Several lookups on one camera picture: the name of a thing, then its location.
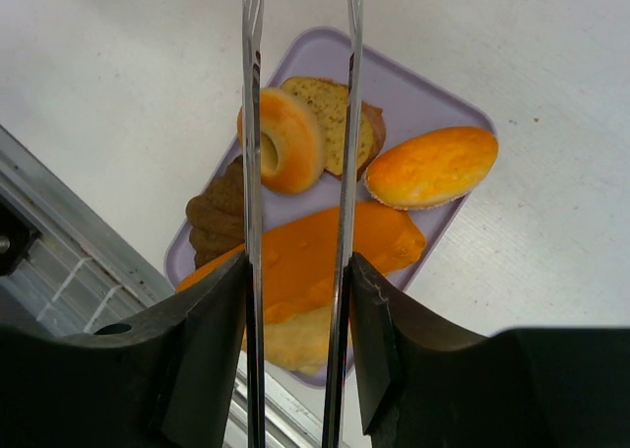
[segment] orange bun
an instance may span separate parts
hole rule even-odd
[[[368,167],[365,185],[379,202],[430,209],[470,192],[499,153],[496,137],[475,126],[431,131],[387,151]]]
[[[237,118],[243,142],[243,109]],[[299,194],[324,172],[326,152],[315,114],[300,99],[280,89],[260,91],[261,175],[263,184],[281,194]]]

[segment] lavender tray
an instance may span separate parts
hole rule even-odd
[[[346,83],[350,54],[350,41],[343,33],[328,28],[309,30],[293,42],[272,77],[270,86],[277,87],[294,76],[328,78]],[[492,122],[481,111],[369,47],[363,48],[361,76],[363,99],[383,108],[387,127],[383,152],[413,136],[447,126],[476,125],[494,132]],[[238,155],[240,148],[234,140],[213,177],[223,174],[227,165]],[[265,227],[271,229],[319,210],[338,206],[340,193],[341,182],[329,174],[324,174],[315,187],[299,196],[299,200],[263,188]],[[366,200],[369,200],[369,194],[359,184],[357,201]],[[392,284],[401,290],[407,289],[465,200],[466,197],[443,207],[409,214],[426,236],[427,247],[418,262],[389,276]],[[174,286],[194,271],[194,250],[188,242],[189,232],[190,225],[186,222],[166,252],[164,269],[166,277]],[[347,370],[352,368],[353,356],[350,350]],[[293,374],[309,385],[323,387],[326,382],[325,367],[315,376],[297,372]]]

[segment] seeded bread slice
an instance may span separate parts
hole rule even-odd
[[[292,77],[281,89],[305,101],[325,136],[326,170],[341,179],[346,139],[347,86],[327,79]],[[356,178],[378,156],[385,143],[383,110],[364,102],[356,156]]]

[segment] toy bread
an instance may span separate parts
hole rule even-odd
[[[387,206],[429,209],[470,192],[490,171],[498,152],[496,137],[487,130],[443,128],[407,140],[374,160],[365,185]]]
[[[313,110],[326,141],[326,170],[342,178],[346,141],[347,86],[308,77],[286,80],[281,89],[305,101]],[[383,110],[363,103],[356,155],[357,179],[385,143]]]
[[[196,269],[245,242],[244,194],[243,156],[239,156],[186,205]]]
[[[243,110],[238,112],[238,139],[243,145]],[[280,89],[260,91],[261,176],[281,194],[299,194],[324,171],[324,138],[317,118],[299,98]]]
[[[335,279],[339,207],[263,235],[265,354],[269,362],[312,373],[325,362]],[[377,202],[357,203],[354,250],[383,275],[417,261],[426,240],[410,217]],[[243,249],[238,246],[182,281],[182,291]]]

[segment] white surface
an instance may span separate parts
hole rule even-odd
[[[365,41],[479,106],[501,156],[410,293],[483,333],[627,324],[628,0],[365,0]],[[346,0],[266,0],[263,78]],[[157,268],[234,135],[240,0],[0,0],[0,122]],[[323,392],[273,371],[315,413]],[[345,438],[360,435],[355,379]]]

